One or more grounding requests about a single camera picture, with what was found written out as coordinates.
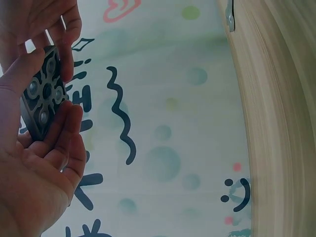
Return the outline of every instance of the metal hinge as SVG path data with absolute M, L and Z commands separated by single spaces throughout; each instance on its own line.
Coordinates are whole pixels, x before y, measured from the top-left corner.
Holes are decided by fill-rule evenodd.
M 228 0 L 225 15 L 226 15 L 226 23 L 229 26 L 229 31 L 234 32 L 235 31 L 234 0 Z

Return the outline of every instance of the hand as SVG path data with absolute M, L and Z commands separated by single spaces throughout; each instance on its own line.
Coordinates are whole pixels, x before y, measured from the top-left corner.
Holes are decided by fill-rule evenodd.
M 74 74 L 71 45 L 81 32 L 77 0 L 0 0 L 0 64 L 3 72 L 19 55 L 26 53 L 27 40 L 31 39 L 36 48 L 50 45 L 46 29 L 59 50 L 61 77 L 64 82 L 69 82 Z
M 43 60 L 43 49 L 36 49 L 19 57 L 0 78 L 0 236 L 4 237 L 17 233 L 38 237 L 53 225 L 70 205 L 85 167 L 79 105 L 70 101 L 61 105 L 43 142 L 33 142 L 29 133 L 18 135 L 20 96 Z

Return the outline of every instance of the wavy black line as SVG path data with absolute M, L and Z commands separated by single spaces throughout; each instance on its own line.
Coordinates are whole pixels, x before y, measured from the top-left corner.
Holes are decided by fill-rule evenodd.
M 108 89 L 115 90 L 118 93 L 117 99 L 112 106 L 112 112 L 118 116 L 120 116 L 124 122 L 124 129 L 120 135 L 120 139 L 125 142 L 130 149 L 129 156 L 126 160 L 126 164 L 130 165 L 134 161 L 136 157 L 136 146 L 134 141 L 128 136 L 130 131 L 130 119 L 129 116 L 122 111 L 119 106 L 123 98 L 123 89 L 120 85 L 115 83 L 115 80 L 118 76 L 118 71 L 115 67 L 107 67 L 107 70 L 112 72 L 112 77 L 107 85 Z

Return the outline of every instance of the pink heart outline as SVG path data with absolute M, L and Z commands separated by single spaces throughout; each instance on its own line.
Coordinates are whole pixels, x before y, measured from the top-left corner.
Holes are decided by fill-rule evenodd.
M 115 0 L 109 0 L 109 8 L 105 10 L 104 12 L 104 15 L 103 15 L 103 20 L 106 22 L 106 23 L 113 23 L 113 22 L 116 22 L 120 19 L 122 19 L 123 17 L 127 16 L 128 14 L 130 14 L 134 9 L 138 8 L 139 5 L 142 3 L 142 0 L 134 0 L 135 1 L 135 4 L 130 8 L 128 9 L 126 12 L 122 13 L 121 15 L 115 17 L 115 18 L 110 18 L 108 17 L 109 13 L 116 9 L 119 5 L 114 2 Z M 121 11 L 123 11 L 124 9 L 126 9 L 126 7 L 128 6 L 128 1 L 129 0 L 123 0 L 124 2 L 124 5 L 120 8 Z

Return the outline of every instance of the wooden surface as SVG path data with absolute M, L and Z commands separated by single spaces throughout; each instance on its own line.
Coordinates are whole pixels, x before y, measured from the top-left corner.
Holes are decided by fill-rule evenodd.
M 316 0 L 235 0 L 252 237 L 316 236 Z M 226 24 L 227 0 L 218 0 Z

